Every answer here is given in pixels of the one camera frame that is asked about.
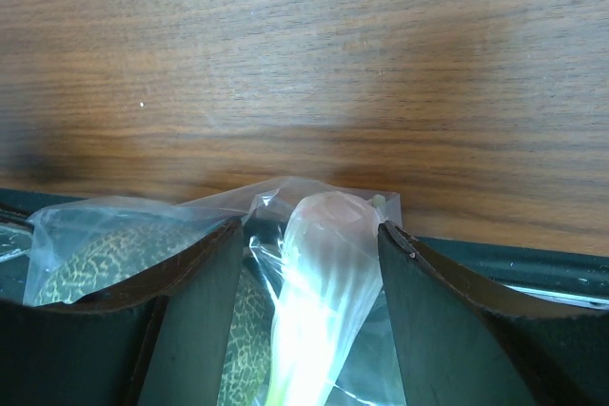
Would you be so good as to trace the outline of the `clear orange zip top bag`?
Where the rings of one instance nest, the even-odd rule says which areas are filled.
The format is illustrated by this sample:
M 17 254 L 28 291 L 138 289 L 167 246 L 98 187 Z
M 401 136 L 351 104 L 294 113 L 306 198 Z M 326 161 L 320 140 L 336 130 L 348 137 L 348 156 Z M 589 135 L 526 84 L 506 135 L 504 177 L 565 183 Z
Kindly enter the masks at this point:
M 175 259 L 223 222 L 242 260 L 221 405 L 402 405 L 377 245 L 394 193 L 280 178 L 173 205 L 105 197 L 34 212 L 24 302 L 73 304 Z

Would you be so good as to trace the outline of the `green toy vegetable stick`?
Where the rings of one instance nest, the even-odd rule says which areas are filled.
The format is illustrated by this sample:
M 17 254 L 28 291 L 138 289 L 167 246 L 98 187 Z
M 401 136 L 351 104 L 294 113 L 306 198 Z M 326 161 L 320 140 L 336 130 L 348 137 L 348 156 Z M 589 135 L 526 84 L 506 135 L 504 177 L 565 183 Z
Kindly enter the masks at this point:
M 326 403 L 382 288 L 383 220 L 371 202 L 342 191 L 296 205 L 281 246 L 266 404 Z

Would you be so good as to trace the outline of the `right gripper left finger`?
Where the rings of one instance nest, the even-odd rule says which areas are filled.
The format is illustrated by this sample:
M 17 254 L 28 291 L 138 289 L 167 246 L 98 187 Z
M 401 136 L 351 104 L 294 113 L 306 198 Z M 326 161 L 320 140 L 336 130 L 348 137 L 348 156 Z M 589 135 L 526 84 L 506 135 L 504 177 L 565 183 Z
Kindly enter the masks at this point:
M 242 244 L 242 225 L 231 220 L 71 305 L 1 295 L 2 403 L 215 404 Z

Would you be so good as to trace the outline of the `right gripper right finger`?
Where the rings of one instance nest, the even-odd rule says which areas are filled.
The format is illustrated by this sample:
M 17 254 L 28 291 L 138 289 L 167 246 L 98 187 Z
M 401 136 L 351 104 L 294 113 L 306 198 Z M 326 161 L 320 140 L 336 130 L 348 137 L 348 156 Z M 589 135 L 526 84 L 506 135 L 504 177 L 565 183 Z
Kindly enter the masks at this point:
M 604 405 L 608 306 L 541 297 L 481 275 L 393 222 L 379 259 L 410 405 Z

